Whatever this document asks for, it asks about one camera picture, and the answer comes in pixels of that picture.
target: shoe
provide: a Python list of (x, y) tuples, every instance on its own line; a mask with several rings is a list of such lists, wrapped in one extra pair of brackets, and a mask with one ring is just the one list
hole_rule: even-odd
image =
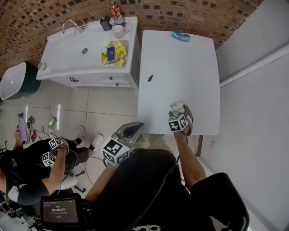
[(103, 142), (103, 135), (98, 134), (91, 143), (91, 145), (94, 147), (94, 152), (98, 149), (98, 147), (102, 144), (102, 142)]
[(85, 145), (85, 129), (83, 126), (78, 126), (77, 128), (77, 138), (81, 139), (80, 146)]

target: black cable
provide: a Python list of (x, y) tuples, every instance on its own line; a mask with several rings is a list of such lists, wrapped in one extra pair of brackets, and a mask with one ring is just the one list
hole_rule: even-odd
[(100, 160), (100, 161), (102, 161), (103, 162), (103, 164), (104, 164), (104, 166), (105, 167), (107, 167), (107, 164), (105, 163), (105, 158), (102, 160), (102, 159), (100, 159), (100, 158), (98, 158), (98, 157), (92, 157), (92, 156), (90, 156), (91, 158), (95, 158), (95, 159), (98, 159), (98, 160)]
[(89, 181), (90, 181), (91, 184), (93, 185), (92, 181), (90, 180), (89, 174), (88, 174), (87, 171), (86, 171), (86, 162), (84, 162), (84, 169), (85, 169), (85, 173), (86, 173), (86, 175), (87, 175)]
[(50, 138), (50, 135), (44, 132), (44, 126), (41, 126), (41, 132), (38, 131), (38, 130), (36, 130), (36, 129), (33, 129), (33, 127), (32, 127), (32, 130), (33, 130), (33, 131), (37, 131), (37, 132), (39, 132), (39, 133), (44, 133), (44, 134), (46, 134), (46, 135)]
[[(78, 160), (78, 156), (77, 156), (76, 152), (73, 151), (73, 150), (71, 150), (71, 149), (69, 149), (69, 148), (59, 148), (59, 149), (66, 149), (66, 150), (71, 151), (71, 152), (73, 152), (73, 153), (75, 154), (76, 160), (75, 160), (74, 166), (73, 166), (73, 168), (72, 168), (72, 169), (74, 169), (74, 167), (75, 167), (75, 165), (76, 165), (76, 163), (77, 163), (77, 160)], [(64, 177), (64, 179), (62, 180), (62, 182), (67, 178), (68, 175), (70, 175), (70, 173), (72, 172), (72, 169), (71, 169), (70, 172)]]
[[(102, 159), (100, 159), (100, 158), (98, 158), (98, 157), (92, 157), (92, 156), (90, 156), (90, 157), (91, 157), (91, 158), (94, 158), (94, 159), (98, 159), (98, 160), (100, 160), (102, 163), (104, 163), (105, 167), (107, 167), (106, 164), (105, 164), (105, 162), (104, 162), (104, 160), (102, 160)], [(87, 171), (86, 171), (86, 162), (84, 163), (84, 169), (85, 169), (85, 173), (86, 173), (86, 175), (87, 175), (89, 181), (90, 181), (91, 184), (93, 185), (92, 181), (91, 181), (90, 178), (89, 178), (89, 174), (88, 174)]]
[(176, 169), (176, 166), (178, 165), (178, 161), (180, 159), (180, 155), (177, 157), (177, 161), (175, 162), (175, 164), (168, 170), (167, 174), (165, 175), (162, 184), (160, 186), (160, 188), (158, 189), (156, 195), (154, 196), (154, 198), (152, 199), (152, 201), (149, 203), (149, 205), (146, 207), (146, 209), (134, 220), (134, 222), (132, 222), (124, 231), (129, 231), (131, 230), (133, 227), (135, 227), (135, 225), (141, 220), (141, 218), (144, 216), (144, 214), (148, 211), (148, 209), (150, 208), (150, 206), (152, 205), (152, 203), (155, 201), (155, 199), (158, 197), (158, 195), (160, 194), (160, 192), (162, 191), (164, 184), (166, 183), (166, 179), (169, 175), (173, 174), (173, 172)]

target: hand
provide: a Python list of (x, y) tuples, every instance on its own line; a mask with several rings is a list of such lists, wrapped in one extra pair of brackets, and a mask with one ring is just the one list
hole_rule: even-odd
[(23, 143), (23, 140), (21, 139), (21, 132), (20, 130), (16, 130), (14, 132), (14, 136), (15, 136), (15, 139), (16, 139), (16, 143)]
[(66, 154), (67, 152), (67, 147), (65, 144), (61, 144), (57, 147), (57, 153), (63, 153), (63, 154)]

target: white chair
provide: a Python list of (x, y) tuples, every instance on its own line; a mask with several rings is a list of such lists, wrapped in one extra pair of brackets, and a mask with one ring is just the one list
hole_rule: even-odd
[(76, 174), (76, 175), (73, 172), (71, 172), (69, 175), (64, 174), (64, 177), (66, 177), (66, 178), (61, 183), (60, 190), (70, 189), (70, 188), (74, 187), (75, 189), (77, 189), (81, 193), (86, 192), (86, 188), (81, 189), (78, 186), (76, 186), (76, 184), (78, 182), (77, 177), (82, 175), (82, 174), (85, 174), (84, 170), (82, 170), (79, 174)]

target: purple phone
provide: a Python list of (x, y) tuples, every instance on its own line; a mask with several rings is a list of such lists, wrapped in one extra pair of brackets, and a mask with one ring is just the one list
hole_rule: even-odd
[(27, 133), (26, 133), (26, 123), (25, 123), (25, 119), (24, 119), (23, 117), (18, 117), (18, 120), (19, 120), (19, 127), (18, 127), (18, 129), (20, 130), (21, 139), (22, 139), (24, 142), (27, 142), (27, 141), (28, 141), (28, 138), (27, 138)]

